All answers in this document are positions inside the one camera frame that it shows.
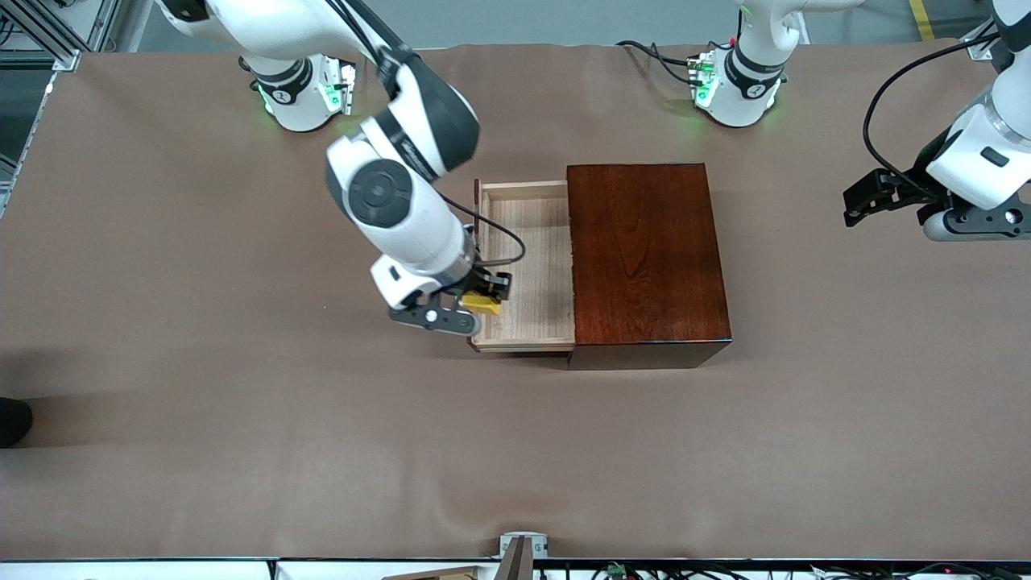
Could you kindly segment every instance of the cable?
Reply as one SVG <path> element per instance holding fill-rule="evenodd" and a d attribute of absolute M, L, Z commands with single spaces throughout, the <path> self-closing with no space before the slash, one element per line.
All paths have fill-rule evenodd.
<path fill-rule="evenodd" d="M 472 215 L 473 217 L 475 217 L 475 218 L 484 221 L 485 224 L 491 226 L 492 228 L 494 228 L 494 229 L 500 231 L 501 233 L 507 235 L 508 237 L 512 238 L 516 241 L 516 243 L 519 243 L 519 253 L 514 258 L 502 258 L 500 260 L 486 260 L 486 261 L 483 261 L 483 262 L 476 262 L 477 266 L 481 266 L 481 267 L 485 267 L 485 268 L 492 268 L 492 267 L 497 267 L 497 266 L 507 266 L 508 264 L 514 264 L 516 262 L 522 260 L 524 255 L 526 255 L 526 242 L 523 241 L 523 238 L 520 237 L 519 235 L 517 235 L 510 229 L 508 229 L 505 226 L 503 226 L 503 225 L 495 221 L 494 219 L 492 219 L 490 217 L 485 217 L 484 215 L 480 215 L 478 212 L 473 211 L 472 209 L 469 209 L 465 205 L 462 205 L 458 201 L 455 201 L 454 199 L 447 197 L 446 195 L 444 195 L 444 194 L 442 194 L 440 192 L 437 192 L 437 194 L 441 197 L 441 199 L 443 199 L 444 201 L 446 201 L 447 204 L 451 205 L 452 207 L 458 209 L 459 211 L 462 211 L 463 213 Z M 592 578 L 591 580 L 597 580 L 597 578 L 598 578 L 598 575 L 595 574 L 594 578 Z"/>
<path fill-rule="evenodd" d="M 645 55 L 652 57 L 653 59 L 659 59 L 659 60 L 668 62 L 669 64 L 678 64 L 680 66 L 688 66 L 688 65 L 691 64 L 688 61 L 681 61 L 681 60 L 678 60 L 678 59 L 672 59 L 672 58 L 669 58 L 669 57 L 664 57 L 664 56 L 660 55 L 658 50 L 652 52 L 652 48 L 648 48 L 647 46 L 645 46 L 644 44 L 641 44 L 640 42 L 637 42 L 636 40 L 623 40 L 621 42 L 617 42 L 616 45 L 617 46 L 633 46 L 634 48 L 637 48 L 637 49 L 643 52 Z"/>
<path fill-rule="evenodd" d="M 869 106 L 869 108 L 866 109 L 866 116 L 863 118 L 863 143 L 866 144 L 866 150 L 870 151 L 870 155 L 873 156 L 873 159 L 875 159 L 877 161 L 877 163 L 880 164 L 882 167 L 884 167 L 885 169 L 888 169 L 890 172 L 894 173 L 900 179 L 902 179 L 903 181 L 905 181 L 909 185 L 916 187 L 917 191 L 922 192 L 924 195 L 927 195 L 928 197 L 934 197 L 934 195 L 931 192 L 929 192 L 927 189 L 925 189 L 923 185 L 919 184 L 917 181 L 914 181 L 911 178 L 909 178 L 909 175 L 906 175 L 898 167 L 896 167 L 895 165 L 892 165 L 891 162 L 889 162 L 887 159 L 885 159 L 885 157 L 883 155 L 880 155 L 880 152 L 877 151 L 876 147 L 873 146 L 873 142 L 870 141 L 870 120 L 873 118 L 873 111 L 874 111 L 874 109 L 876 109 L 877 103 L 880 102 L 880 97 L 884 96 L 885 91 L 887 91 L 888 88 L 891 87 L 893 82 L 895 82 L 896 80 L 898 80 L 899 77 L 901 77 L 903 74 L 909 72 L 910 70 L 917 68 L 918 66 L 920 66 L 922 64 L 925 64 L 925 63 L 928 63 L 930 61 L 933 61 L 934 59 L 943 57 L 945 55 L 951 55 L 953 53 L 958 53 L 960 50 L 963 50 L 963 49 L 965 49 L 965 48 L 967 48 L 969 46 L 973 46 L 975 44 L 982 44 L 982 43 L 985 43 L 985 42 L 990 42 L 992 40 L 995 40 L 998 37 L 999 37 L 999 33 L 996 32 L 996 33 L 993 33 L 993 34 L 989 34 L 988 36 L 983 36 L 980 38 L 974 38 L 972 40 L 967 40 L 966 42 L 960 42 L 959 44 L 955 44 L 955 45 L 950 46 L 947 48 L 942 48 L 940 50 L 937 50 L 935 53 L 931 53 L 930 55 L 927 55 L 925 57 L 921 57 L 921 58 L 912 61 L 911 63 L 909 63 L 909 64 L 903 66 L 901 69 L 899 69 L 898 72 L 896 72 L 895 74 L 893 74 L 888 80 L 885 81 L 884 84 L 880 86 L 879 89 L 877 89 L 877 92 L 874 93 L 874 95 L 873 95 L 873 99 L 870 100 L 870 106 Z"/>
<path fill-rule="evenodd" d="M 369 54 L 369 59 L 373 63 L 375 63 L 376 67 L 378 67 L 379 54 L 372 46 L 372 42 L 369 40 L 369 37 L 365 34 L 365 30 L 358 25 L 358 21 L 355 20 L 355 14 L 351 13 L 351 10 L 339 0 L 326 0 L 326 3 L 329 4 L 330 8 L 333 8 L 333 11 L 336 12 L 347 25 L 347 27 L 351 28 L 352 32 L 354 32 L 355 35 L 358 36 L 358 39 L 362 42 L 362 45 L 365 46 L 365 52 Z"/>
<path fill-rule="evenodd" d="M 669 57 L 663 56 L 662 53 L 659 52 L 659 46 L 657 46 L 655 42 L 652 42 L 652 47 L 651 48 L 645 47 L 643 44 L 641 44 L 640 42 L 637 42 L 635 40 L 623 40 L 622 42 L 617 42 L 616 45 L 617 46 L 633 46 L 634 48 L 638 48 L 640 50 L 643 50 L 645 55 L 652 57 L 653 59 L 658 60 L 659 64 L 661 64 L 662 67 L 666 69 L 666 72 L 668 72 L 670 74 L 670 76 L 672 76 L 673 78 L 676 78 L 680 82 L 686 82 L 688 84 L 691 84 L 692 87 L 701 87 L 702 86 L 702 81 L 701 80 L 698 80 L 698 79 L 695 79 L 695 78 L 685 78 L 685 77 L 680 76 L 679 74 L 673 72 L 673 69 L 669 68 L 669 64 L 666 64 L 666 63 L 676 64 L 676 65 L 680 65 L 680 66 L 688 66 L 690 63 L 688 61 L 681 61 L 681 60 L 678 60 L 678 59 L 671 59 Z"/>
<path fill-rule="evenodd" d="M 652 49 L 655 50 L 655 54 L 657 54 L 657 55 L 659 54 L 659 46 L 656 46 L 655 42 L 652 42 Z M 702 86 L 702 81 L 698 80 L 697 78 L 685 78 L 685 77 L 680 76 L 679 74 L 673 72 L 673 69 L 669 68 L 669 65 L 666 64 L 666 61 L 664 59 L 660 58 L 659 59 L 659 64 L 662 65 L 662 68 L 666 69 L 666 72 L 668 72 L 670 76 L 672 76 L 673 78 L 676 78 L 680 82 L 685 82 L 687 84 L 691 84 L 692 87 L 701 87 Z"/>
<path fill-rule="evenodd" d="M 0 46 L 10 40 L 11 34 L 14 34 L 14 23 L 7 20 L 7 16 L 0 14 Z"/>

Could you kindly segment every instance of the black cable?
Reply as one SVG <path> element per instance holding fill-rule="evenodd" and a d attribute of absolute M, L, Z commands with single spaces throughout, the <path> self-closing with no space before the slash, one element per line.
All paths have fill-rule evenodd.
<path fill-rule="evenodd" d="M 0 37 L 2 37 L 0 38 L 0 45 L 3 45 L 4 42 L 10 40 L 11 34 L 14 34 L 14 23 L 12 21 L 8 21 L 7 16 L 0 14 Z"/>
<path fill-rule="evenodd" d="M 688 61 L 681 61 L 679 59 L 673 59 L 673 58 L 670 58 L 670 57 L 665 57 L 663 55 L 660 55 L 658 50 L 652 52 L 652 48 L 648 48 L 647 46 L 645 46 L 644 44 L 641 44 L 640 42 L 637 42 L 636 40 L 623 40 L 621 42 L 617 42 L 616 45 L 617 46 L 633 46 L 634 48 L 637 48 L 637 49 L 643 52 L 645 55 L 652 57 L 653 59 L 659 59 L 659 60 L 668 62 L 669 64 L 677 64 L 677 65 L 680 65 L 680 66 L 688 66 L 688 65 L 691 64 Z"/>
<path fill-rule="evenodd" d="M 655 42 L 652 42 L 652 49 L 655 50 L 655 54 L 659 55 L 659 46 L 657 46 L 655 44 Z M 685 78 L 685 77 L 680 76 L 679 74 L 673 72 L 673 69 L 669 68 L 669 65 L 666 64 L 666 60 L 662 58 L 662 55 L 659 55 L 659 57 L 660 57 L 659 58 L 659 64 L 662 65 L 662 68 L 666 69 L 666 72 L 668 72 L 670 76 L 672 76 L 673 78 L 676 78 L 680 82 L 685 82 L 687 84 L 691 84 L 692 87 L 701 87 L 702 86 L 702 81 L 698 80 L 697 78 Z"/>
<path fill-rule="evenodd" d="M 909 63 L 909 64 L 903 66 L 901 69 L 899 69 L 898 72 L 896 72 L 895 74 L 893 74 L 888 80 L 885 81 L 884 84 L 880 86 L 879 89 L 877 89 L 877 92 L 874 93 L 874 95 L 873 95 L 873 99 L 870 101 L 869 108 L 866 109 L 866 117 L 863 118 L 863 143 L 866 144 L 866 150 L 870 151 L 870 155 L 873 156 L 873 159 L 875 159 L 877 161 L 877 163 L 880 164 L 882 167 L 884 167 L 885 169 L 888 169 L 889 171 L 891 171 L 892 173 L 894 173 L 896 176 L 898 176 L 900 179 L 902 179 L 903 181 L 905 181 L 909 185 L 916 187 L 917 191 L 922 192 L 924 195 L 927 195 L 928 197 L 934 197 L 934 195 L 931 192 L 927 191 L 927 189 L 925 189 L 923 185 L 919 184 L 917 181 L 914 181 L 911 178 L 909 178 L 909 176 L 906 175 L 904 172 L 902 172 L 901 169 L 899 169 L 895 165 L 892 165 L 892 163 L 889 162 L 887 159 L 885 159 L 885 157 L 883 155 L 880 155 L 880 152 L 877 151 L 876 147 L 873 146 L 873 142 L 870 141 L 870 120 L 873 118 L 873 111 L 877 107 L 877 103 L 880 102 L 880 97 L 884 96 L 885 91 L 887 91 L 888 88 L 891 87 L 893 82 L 895 82 L 896 80 L 898 80 L 899 77 L 901 77 L 903 74 L 909 72 L 910 70 L 917 68 L 918 66 L 920 66 L 922 64 L 925 64 L 925 63 L 928 63 L 930 61 L 933 61 L 934 59 L 943 57 L 945 55 L 951 55 L 953 53 L 958 53 L 960 50 L 963 50 L 963 49 L 965 49 L 965 48 L 967 48 L 969 46 L 973 46 L 975 44 L 982 44 L 982 43 L 985 43 L 985 42 L 990 42 L 992 40 L 995 40 L 998 37 L 999 37 L 999 33 L 996 32 L 996 33 L 993 33 L 993 34 L 989 34 L 988 36 L 983 36 L 980 38 L 974 38 L 973 40 L 967 40 L 966 42 L 960 42 L 959 44 L 955 44 L 955 45 L 950 46 L 947 48 L 942 48 L 940 50 L 931 53 L 930 55 L 927 55 L 925 57 L 921 57 L 921 58 L 912 61 L 911 63 Z"/>
<path fill-rule="evenodd" d="M 362 27 L 358 25 L 358 21 L 355 20 L 355 15 L 351 13 L 351 10 L 347 9 L 347 7 L 343 5 L 343 3 L 339 2 L 339 0 L 326 0 L 326 3 L 329 4 L 330 8 L 333 8 L 333 11 L 336 12 L 343 20 L 344 23 L 346 23 L 347 28 L 350 28 L 355 33 L 355 35 L 358 36 L 358 39 L 362 42 L 362 45 L 365 46 L 365 50 L 369 54 L 369 58 L 372 60 L 373 63 L 375 63 L 376 67 L 378 67 L 379 55 L 376 53 L 375 47 L 372 46 L 372 42 L 369 40 L 369 37 L 365 34 L 365 30 L 363 30 Z"/>
<path fill-rule="evenodd" d="M 507 235 L 508 237 L 512 238 L 516 241 L 516 243 L 519 243 L 519 253 L 514 258 L 502 258 L 502 259 L 499 259 L 499 260 L 486 260 L 486 261 L 483 261 L 483 262 L 476 262 L 477 266 L 481 266 L 481 267 L 485 267 L 485 268 L 492 268 L 492 267 L 497 267 L 497 266 L 507 266 L 508 264 L 514 264 L 516 262 L 522 260 L 524 255 L 526 255 L 526 242 L 523 241 L 523 238 L 520 237 L 519 235 L 517 235 L 512 230 L 506 228 L 505 226 L 499 224 L 498 221 L 495 221 L 494 219 L 492 219 L 490 217 L 485 217 L 484 215 L 479 214 L 478 212 L 473 211 L 472 209 L 469 209 L 465 205 L 462 205 L 458 201 L 455 201 L 454 199 L 447 197 L 446 195 L 444 195 L 442 193 L 439 193 L 439 192 L 437 192 L 437 193 L 438 193 L 438 195 L 440 195 L 440 198 L 443 199 L 444 201 L 446 201 L 447 204 L 451 205 L 452 207 L 458 209 L 459 211 L 462 211 L 463 213 L 466 213 L 468 215 L 472 215 L 473 217 L 479 219 L 480 221 L 484 221 L 485 224 L 491 226 L 492 228 L 494 228 L 494 229 L 500 231 L 501 233 Z M 597 580 L 598 574 L 600 574 L 602 572 L 604 572 L 604 570 L 599 570 L 598 573 L 595 574 L 593 578 L 591 578 L 591 580 Z"/>
<path fill-rule="evenodd" d="M 966 574 L 973 574 L 974 576 L 977 576 L 978 578 L 982 578 L 982 580 L 992 580 L 992 578 L 993 578 L 992 575 L 987 574 L 985 572 L 982 572 L 979 570 L 976 570 L 976 569 L 973 569 L 973 568 L 970 568 L 970 567 L 967 567 L 967 566 L 963 566 L 961 564 L 952 564 L 952 562 L 947 562 L 947 561 L 939 561 L 937 564 L 932 564 L 930 566 L 925 566 L 924 568 L 921 568 L 917 572 L 910 572 L 909 574 L 899 574 L 898 576 L 895 576 L 895 578 L 896 578 L 896 580 L 908 580 L 909 578 L 912 578 L 913 576 L 916 576 L 918 574 L 924 574 L 924 573 L 930 572 L 930 571 L 934 570 L 935 568 L 939 568 L 939 567 L 947 568 L 947 569 L 950 569 L 952 571 L 963 572 L 963 573 L 966 573 Z"/>

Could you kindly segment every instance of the wooden drawer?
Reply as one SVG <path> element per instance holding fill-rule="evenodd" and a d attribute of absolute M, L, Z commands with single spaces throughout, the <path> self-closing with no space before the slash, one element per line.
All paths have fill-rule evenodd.
<path fill-rule="evenodd" d="M 476 184 L 480 214 L 526 257 L 478 352 L 566 354 L 570 369 L 691 369 L 731 341 L 700 164 L 577 165 L 566 180 Z M 484 259 L 517 243 L 480 223 Z"/>
<path fill-rule="evenodd" d="M 470 344 L 479 352 L 571 352 L 573 257 L 566 181 L 478 184 L 476 205 L 480 214 L 523 238 L 526 255 L 501 268 L 512 274 L 508 301 L 500 316 L 479 315 L 483 331 Z M 519 251 L 511 237 L 483 223 L 476 242 L 485 260 Z"/>

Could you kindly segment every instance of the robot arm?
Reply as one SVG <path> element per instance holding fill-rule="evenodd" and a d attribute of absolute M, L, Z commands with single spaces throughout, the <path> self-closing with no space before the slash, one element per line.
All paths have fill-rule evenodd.
<path fill-rule="evenodd" d="M 845 192 L 845 224 L 923 204 L 936 241 L 1028 239 L 1031 206 L 1018 191 L 1031 179 L 1031 8 L 994 0 L 993 20 L 1012 63 L 918 156 L 904 177 L 876 169 Z"/>
<path fill-rule="evenodd" d="M 468 102 L 361 0 L 157 1 L 180 31 L 235 46 L 259 83 L 281 92 L 275 100 L 295 109 L 319 91 L 320 78 L 306 64 L 312 59 L 357 47 L 375 63 L 392 100 L 329 146 L 327 185 L 383 251 L 371 272 L 392 319 L 457 335 L 478 332 L 462 297 L 500 303 L 510 276 L 477 265 L 471 233 L 430 184 L 476 148 L 479 123 Z M 441 294 L 456 299 L 453 308 L 441 304 Z"/>
<path fill-rule="evenodd" d="M 864 1 L 736 0 L 742 18 L 737 41 L 701 55 L 711 72 L 699 75 L 695 105 L 729 127 L 756 123 L 773 106 L 784 67 L 798 46 L 800 12 L 834 12 Z"/>

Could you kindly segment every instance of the table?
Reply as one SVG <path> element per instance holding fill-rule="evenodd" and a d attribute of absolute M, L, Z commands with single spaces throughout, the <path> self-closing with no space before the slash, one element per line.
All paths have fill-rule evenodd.
<path fill-rule="evenodd" d="M 743 130 L 623 48 L 426 54 L 484 126 L 459 200 L 707 164 L 734 344 L 647 373 L 390 323 L 323 182 L 356 118 L 279 130 L 228 54 L 85 55 L 0 220 L 0 385 L 38 416 L 0 455 L 0 556 L 464 557 L 530 528 L 561 556 L 1026 557 L 1028 246 L 841 219 L 870 96 L 943 45 L 802 46 Z M 912 72 L 874 140 L 907 164 L 992 74 Z"/>

